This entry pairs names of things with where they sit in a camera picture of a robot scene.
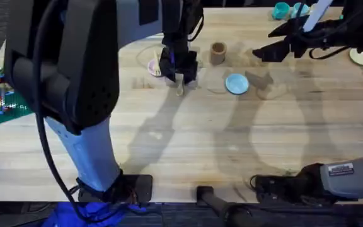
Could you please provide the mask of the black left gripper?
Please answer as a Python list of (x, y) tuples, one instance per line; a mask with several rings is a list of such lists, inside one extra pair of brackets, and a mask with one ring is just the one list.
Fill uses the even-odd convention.
[[(204, 15), (201, 0), (162, 0), (163, 39), (165, 46), (159, 59), (161, 75), (176, 82), (176, 62), (188, 55), (188, 36), (193, 33)], [(187, 61), (183, 66), (184, 84), (197, 79), (198, 62)]]

